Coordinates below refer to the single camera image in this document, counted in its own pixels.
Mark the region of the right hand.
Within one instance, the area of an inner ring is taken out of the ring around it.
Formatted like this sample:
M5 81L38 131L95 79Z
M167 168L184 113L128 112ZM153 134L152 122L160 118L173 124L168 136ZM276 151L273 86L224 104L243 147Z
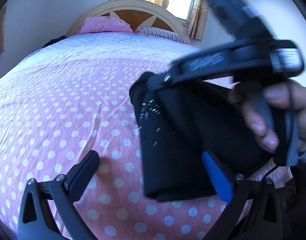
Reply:
M306 87L295 81L279 83L264 89L264 97L268 104L278 109L292 108L299 122L298 151L306 152ZM279 144L278 135L267 127L264 118L242 96L238 85L229 92L231 103L241 103L242 114L247 127L252 130L261 148L273 153Z

